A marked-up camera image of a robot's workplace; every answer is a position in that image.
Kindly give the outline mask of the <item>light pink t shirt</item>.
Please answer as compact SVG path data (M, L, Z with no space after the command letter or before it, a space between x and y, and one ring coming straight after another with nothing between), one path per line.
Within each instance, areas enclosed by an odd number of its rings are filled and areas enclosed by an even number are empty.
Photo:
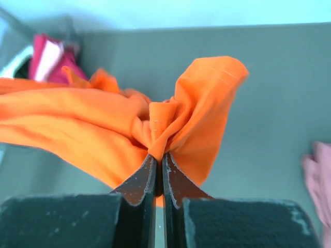
M46 81L64 54L62 43L47 40L34 75L35 81Z

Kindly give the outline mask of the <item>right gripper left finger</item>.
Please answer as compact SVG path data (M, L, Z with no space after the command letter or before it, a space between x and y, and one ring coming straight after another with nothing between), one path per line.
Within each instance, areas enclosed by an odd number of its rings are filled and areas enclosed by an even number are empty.
M119 194L113 247L154 247L157 161L147 155L141 167L112 191Z

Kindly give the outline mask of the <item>grey plastic bin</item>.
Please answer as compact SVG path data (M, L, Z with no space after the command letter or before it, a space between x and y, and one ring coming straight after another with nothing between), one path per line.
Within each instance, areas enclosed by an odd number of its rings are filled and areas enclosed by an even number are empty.
M10 64L24 49L31 47L37 34L46 33L76 49L81 45L71 17L44 20L40 24L40 27L32 27L1 8L1 68Z

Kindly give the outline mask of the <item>folded pink t shirt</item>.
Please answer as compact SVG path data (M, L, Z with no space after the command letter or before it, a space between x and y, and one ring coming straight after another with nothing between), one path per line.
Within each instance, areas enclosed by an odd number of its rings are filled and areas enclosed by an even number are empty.
M330 228L330 144L317 142L303 158L305 184L323 226Z

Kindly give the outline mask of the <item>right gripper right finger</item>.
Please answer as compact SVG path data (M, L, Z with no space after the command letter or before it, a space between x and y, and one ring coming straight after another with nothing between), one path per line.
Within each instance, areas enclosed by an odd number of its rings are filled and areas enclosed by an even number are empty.
M190 201L210 200L178 167L168 152L162 158L163 219L165 247L195 247L195 224L189 215Z

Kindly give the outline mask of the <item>white t shirt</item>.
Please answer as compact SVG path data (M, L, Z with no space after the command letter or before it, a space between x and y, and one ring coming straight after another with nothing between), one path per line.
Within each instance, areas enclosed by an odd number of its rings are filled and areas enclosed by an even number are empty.
M31 45L19 51L17 55L15 55L8 62L5 62L3 66L1 66L1 77L11 79L14 78L15 74L19 72L19 70L22 69L24 65L28 65L32 55L33 47Z

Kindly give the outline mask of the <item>magenta t shirt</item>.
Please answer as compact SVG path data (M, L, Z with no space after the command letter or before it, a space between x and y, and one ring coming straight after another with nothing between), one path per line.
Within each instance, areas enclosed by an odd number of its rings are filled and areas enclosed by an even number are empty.
M33 55L29 63L28 79L34 80L34 75L41 57L41 53L47 40L54 43L62 43L64 46L64 54L60 59L58 65L50 74L48 80L42 81L42 83L51 82L68 85L69 80L67 79L63 70L64 67L71 69L76 75L87 80L85 73L76 63L76 55L80 51L80 48L72 44L66 44L64 41L49 37L46 34L38 34L34 36Z

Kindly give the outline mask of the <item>orange t shirt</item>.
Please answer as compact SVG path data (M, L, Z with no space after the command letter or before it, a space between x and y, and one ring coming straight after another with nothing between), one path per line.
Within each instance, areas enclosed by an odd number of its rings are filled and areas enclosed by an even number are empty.
M84 80L63 69L68 86L1 79L1 141L52 152L112 188L147 155L170 152L202 184L218 154L246 67L227 56L198 58L179 77L174 95L153 102L121 90L98 70Z

